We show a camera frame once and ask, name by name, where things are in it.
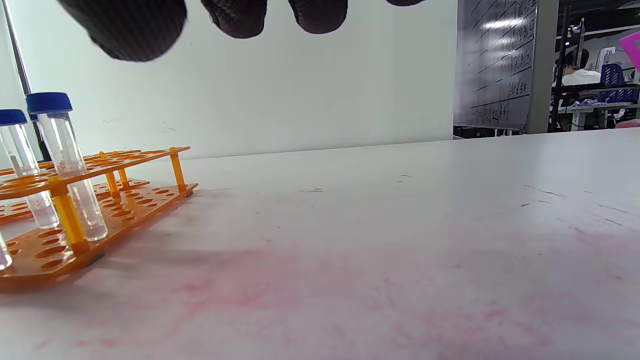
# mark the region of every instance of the person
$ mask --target person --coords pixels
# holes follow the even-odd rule
[[[573,61],[577,55],[577,51],[570,51],[564,56],[564,72],[562,76],[562,85],[584,85],[597,84],[600,82],[600,73],[597,71],[585,70],[587,62],[589,62],[589,51],[582,50],[582,58],[578,66],[573,65]]]

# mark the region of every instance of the white lab bench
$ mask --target white lab bench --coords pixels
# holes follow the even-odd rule
[[[200,186],[183,206],[75,283],[0,295],[0,347],[7,359],[636,360],[639,138],[186,160]],[[130,175],[173,179],[164,162]]]

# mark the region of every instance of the black glove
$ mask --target black glove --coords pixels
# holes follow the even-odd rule
[[[93,42],[117,60],[150,61],[162,56],[180,37],[187,17],[184,0],[58,1]],[[264,29],[267,0],[201,1],[213,23],[231,37],[251,38]],[[410,6],[423,0],[387,1]],[[347,17],[347,0],[289,0],[289,4],[298,25],[311,34],[330,33]]]

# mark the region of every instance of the whiteboard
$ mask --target whiteboard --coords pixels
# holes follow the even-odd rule
[[[456,125],[523,129],[537,0],[459,0]]]

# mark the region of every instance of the test tube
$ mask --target test tube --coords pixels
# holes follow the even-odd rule
[[[13,259],[11,258],[11,253],[9,253],[9,249],[6,247],[2,234],[0,234],[0,256],[0,270],[4,270],[11,266]]]
[[[56,171],[69,177],[86,171],[84,159],[71,128],[69,112],[73,110],[69,97],[62,92],[40,92],[27,95],[29,113],[34,119],[49,150]],[[95,198],[89,179],[68,186],[76,206],[84,235],[88,241],[97,241],[107,236],[100,204]]]
[[[29,138],[24,130],[27,118],[22,110],[0,110],[0,139],[9,157],[15,175],[18,177],[40,172],[33,155]],[[58,226],[60,219],[53,206],[49,192],[41,192],[26,198],[33,219],[41,229]]]

